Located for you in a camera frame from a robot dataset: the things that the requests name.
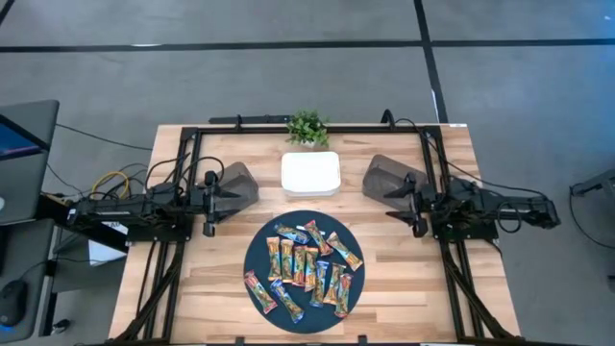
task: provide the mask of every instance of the black metal frame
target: black metal frame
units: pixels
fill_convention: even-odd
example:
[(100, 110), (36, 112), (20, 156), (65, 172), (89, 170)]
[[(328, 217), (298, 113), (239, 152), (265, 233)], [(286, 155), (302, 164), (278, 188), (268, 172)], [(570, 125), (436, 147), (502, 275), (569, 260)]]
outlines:
[[(436, 175), (433, 167), (433, 161), (431, 158), (431, 146), (428, 143), (428, 137), (432, 140), (438, 153), (439, 167), (441, 169), (442, 190), (446, 189), (448, 181), (451, 179), (446, 153), (444, 149), (444, 143), (442, 140), (441, 128), (438, 125), (425, 125), (425, 126), (403, 126), (398, 127), (395, 125), (395, 119), (393, 114), (386, 110), (381, 118), (381, 124), (370, 126), (330, 126), (328, 132), (330, 134), (418, 134), (423, 133), (425, 136), (420, 136), (421, 147), (423, 151), (426, 173), (428, 175), (429, 183), (437, 185)], [(220, 127), (220, 128), (183, 128), (180, 140), (180, 146), (178, 148), (177, 158), (182, 157), (187, 148), (188, 142), (193, 141), (191, 152), (191, 162), (195, 162), (199, 157), (203, 155), (201, 153), (201, 143), (203, 136), (206, 135), (225, 135), (225, 134), (285, 134), (287, 129), (285, 126), (262, 126), (262, 125), (242, 125), (242, 119), (239, 116), (235, 119), (234, 126)], [(180, 172), (182, 169), (178, 167), (175, 170), (174, 182), (178, 182), (181, 179)], [(190, 185), (196, 182), (197, 165), (193, 165), (188, 171), (187, 181)], [(470, 270), (470, 263), (467, 256), (467, 250), (463, 239), (447, 239), (444, 236), (444, 232), (440, 230), (433, 230), (433, 236), (438, 239), (440, 246), (440, 252), (442, 255), (442, 262), (445, 272), (445, 279), (448, 288), (449, 300), (451, 303), (451, 313), (453, 316), (453, 322), (455, 326), (455, 336), (457, 342), (471, 342), (480, 345), (549, 345), (549, 343), (534, 343), (525, 341), (523, 338), (513, 336), (508, 333), (498, 321), (489, 313), (488, 309), (482, 303), (480, 298), (474, 291), (474, 284), (472, 280), (472, 273)], [(455, 244), (457, 250), (457, 256), (460, 264), (460, 268), (457, 267), (451, 253), (450, 245)], [(170, 336), (173, 327), (173, 315), (175, 312), (175, 305), (177, 302), (177, 292), (179, 288), (180, 271), (182, 267), (182, 260), (184, 255), (184, 244), (177, 243), (174, 259), (165, 271), (164, 264), (168, 257), (169, 243), (163, 242), (160, 246), (158, 263), (155, 271), (154, 284), (152, 286), (152, 293), (150, 299), (145, 303), (143, 309), (137, 313), (137, 319), (139, 315), (146, 314), (144, 319), (140, 322), (134, 321), (128, 330), (120, 335), (113, 341), (114, 345), (170, 345)], [(463, 324), (463, 318), (461, 315), (461, 306), (459, 303), (459, 297), (457, 295), (457, 287), (465, 294), (468, 299), (469, 308), (472, 316), (472, 325), (474, 329), (474, 336), (466, 336), (465, 328)], [(153, 323), (158, 308), (159, 299), (165, 289), (169, 289), (169, 298), (165, 307), (162, 336), (153, 338)], [(484, 338), (484, 331), (482, 326), (487, 327), (489, 332), (495, 338)], [(145, 326), (143, 339), (136, 340), (136, 334), (142, 326)], [(244, 344), (243, 338), (240, 336), (237, 338), (236, 344)], [(356, 344), (367, 344), (367, 338), (364, 335), (358, 335), (358, 341)]]

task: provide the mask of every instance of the green plant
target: green plant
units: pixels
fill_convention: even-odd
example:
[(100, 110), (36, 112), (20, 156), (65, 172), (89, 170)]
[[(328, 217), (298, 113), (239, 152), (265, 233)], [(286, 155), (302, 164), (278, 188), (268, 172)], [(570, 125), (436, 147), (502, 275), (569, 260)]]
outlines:
[(329, 136), (325, 122), (318, 117), (318, 111), (297, 111), (286, 124), (290, 132), (289, 142), (296, 144), (314, 142), (329, 147)]

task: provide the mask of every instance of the computer monitor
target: computer monitor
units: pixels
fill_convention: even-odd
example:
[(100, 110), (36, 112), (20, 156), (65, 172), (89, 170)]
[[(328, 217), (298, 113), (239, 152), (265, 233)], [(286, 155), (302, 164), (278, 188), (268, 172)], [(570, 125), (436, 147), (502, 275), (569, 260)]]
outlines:
[(0, 114), (0, 161), (48, 151), (44, 141)]

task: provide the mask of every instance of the white box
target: white box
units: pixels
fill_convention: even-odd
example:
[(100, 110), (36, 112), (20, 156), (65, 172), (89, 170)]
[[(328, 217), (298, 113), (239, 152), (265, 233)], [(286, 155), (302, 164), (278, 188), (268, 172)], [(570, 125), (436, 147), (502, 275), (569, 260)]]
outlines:
[(339, 156), (334, 152), (282, 156), (282, 188), (288, 196), (331, 196), (341, 183)]

